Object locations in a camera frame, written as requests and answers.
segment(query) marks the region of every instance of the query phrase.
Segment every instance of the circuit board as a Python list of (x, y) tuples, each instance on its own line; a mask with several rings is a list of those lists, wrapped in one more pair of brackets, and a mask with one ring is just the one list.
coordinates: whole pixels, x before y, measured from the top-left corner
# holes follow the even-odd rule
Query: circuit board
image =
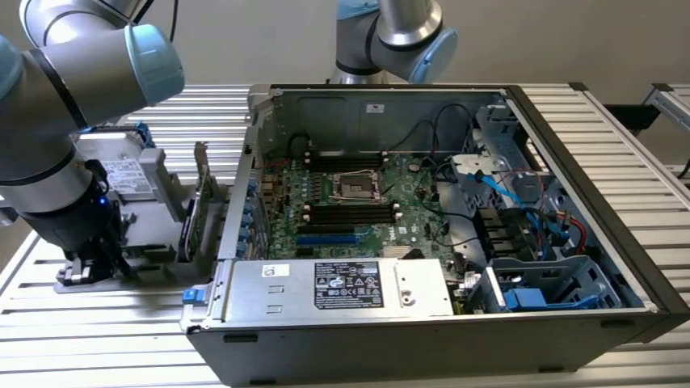
[[(379, 198), (359, 198), (340, 200), (336, 183), (345, 181), (355, 175), (363, 179), (372, 171), (329, 174), (315, 173), (304, 169), (296, 161), (284, 167), (267, 170), (263, 179), (264, 198), (267, 198), (267, 212), (271, 226), (271, 259), (293, 259), (297, 252), (297, 227), (305, 225), (301, 219), (305, 205), (348, 205), (353, 203), (392, 203), (400, 206), (401, 216), (395, 224), (357, 225), (355, 228), (357, 244), (349, 246), (312, 246), (312, 255), (308, 258), (344, 258), (344, 257), (385, 257), (384, 248), (411, 247), (419, 249), (427, 258), (437, 258), (441, 263), (452, 259), (452, 248), (440, 246), (429, 238), (428, 228), (432, 231), (444, 221), (420, 205), (415, 196), (415, 188), (423, 178), (423, 172), (411, 172), (408, 167), (419, 167), (420, 161), (409, 155), (396, 155), (384, 162), (375, 171)], [(437, 236), (443, 244), (451, 244), (447, 236)]]

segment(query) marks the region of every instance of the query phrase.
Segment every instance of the sticker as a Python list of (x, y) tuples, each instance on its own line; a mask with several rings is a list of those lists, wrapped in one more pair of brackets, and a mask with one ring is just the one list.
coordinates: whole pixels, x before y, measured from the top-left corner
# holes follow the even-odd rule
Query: sticker
[(264, 265), (260, 277), (289, 276), (289, 264)]
[(101, 162), (108, 172), (108, 183), (120, 194), (150, 194), (153, 189), (146, 181), (141, 166), (134, 159)]
[(313, 266), (313, 306), (319, 310), (384, 306), (377, 262), (315, 263)]
[(367, 104), (367, 113), (383, 113), (385, 112), (385, 105), (380, 103), (368, 103)]

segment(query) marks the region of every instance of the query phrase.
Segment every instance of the warning label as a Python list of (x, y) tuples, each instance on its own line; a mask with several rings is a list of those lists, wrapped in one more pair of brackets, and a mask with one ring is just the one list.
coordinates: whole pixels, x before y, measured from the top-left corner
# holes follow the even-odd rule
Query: warning label
[(313, 306), (319, 310), (384, 306), (379, 263), (315, 263)]
[(101, 163), (108, 172), (109, 186), (121, 195), (148, 194), (153, 191), (136, 160), (128, 159)]

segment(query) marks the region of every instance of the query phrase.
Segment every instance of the metal case frame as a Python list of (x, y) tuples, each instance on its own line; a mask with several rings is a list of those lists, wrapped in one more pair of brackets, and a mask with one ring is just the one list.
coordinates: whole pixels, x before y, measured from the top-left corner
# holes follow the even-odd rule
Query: metal case frame
[[(687, 320), (690, 309), (684, 301), (519, 86), (256, 87), (255, 93), (249, 92), (252, 126), (244, 141), (235, 193), (244, 192), (249, 181), (251, 162), (259, 154), (257, 133), (271, 98), (295, 89), (343, 92), (499, 90), (520, 120), (525, 136), (563, 184), (568, 185), (590, 225), (596, 226), (598, 237), (616, 252), (648, 301), (646, 307), (638, 309), (399, 318), (376, 323), (361, 320), (328, 325), (304, 322), (280, 327), (260, 323), (251, 327), (237, 326), (221, 320), (233, 257), (228, 254), (233, 252), (232, 242), (221, 241), (208, 316), (201, 323), (188, 323), (186, 334), (223, 383), (247, 386), (574, 371), (612, 347), (648, 342)], [(224, 234), (228, 232), (232, 230), (227, 225)]]

